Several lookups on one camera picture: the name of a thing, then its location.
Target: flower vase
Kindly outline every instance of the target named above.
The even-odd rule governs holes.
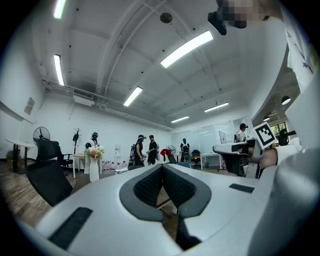
[[[98,167],[98,159],[97,158],[90,158],[90,182],[95,182],[99,180],[99,167]]]

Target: white wall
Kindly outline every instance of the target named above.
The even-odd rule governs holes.
[[[249,116],[253,119],[263,107],[282,64],[287,63],[284,59],[287,39],[284,23],[275,18],[246,30],[247,37],[239,42],[239,47],[245,56],[244,62],[247,63],[244,74],[246,98],[250,109]]]
[[[32,137],[33,122],[44,95],[35,63],[31,33],[28,24],[24,24],[8,43],[0,64],[0,158],[13,150],[6,138],[28,142]],[[35,104],[28,115],[25,107],[30,97]]]
[[[48,129],[50,139],[59,142],[63,154],[74,152],[72,141],[74,129],[79,128],[82,135],[77,141],[79,146],[76,148],[76,153],[82,153],[92,133],[97,132],[99,134],[98,143],[107,148],[104,156],[106,161],[114,160],[115,146],[120,144],[121,160],[128,162],[131,146],[137,141],[140,134],[147,137],[143,142],[142,153],[144,154],[149,150],[149,135],[154,136],[160,150],[172,143],[171,134],[168,131],[142,125],[103,110],[75,103],[73,98],[51,93],[46,94],[38,112],[33,129],[37,127]]]

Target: flower bouquet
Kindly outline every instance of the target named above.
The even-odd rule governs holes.
[[[99,180],[98,160],[101,161],[104,156],[104,152],[105,148],[103,146],[93,146],[89,147],[84,153],[87,157],[90,157],[90,182]]]
[[[93,146],[93,147],[89,147],[85,151],[85,154],[88,157],[91,157],[94,159],[102,159],[104,152],[105,152],[105,148],[103,146]]]

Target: computer monitor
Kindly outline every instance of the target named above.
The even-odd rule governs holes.
[[[220,142],[221,144],[227,144],[227,137],[224,132],[219,131]]]

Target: glass partition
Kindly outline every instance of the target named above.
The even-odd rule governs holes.
[[[232,121],[222,122],[215,124],[214,126],[215,143],[221,144],[219,132],[225,134],[226,143],[233,143],[235,138],[235,126]]]
[[[212,148],[216,144],[216,135],[213,125],[198,129],[198,138],[201,154],[213,152]]]

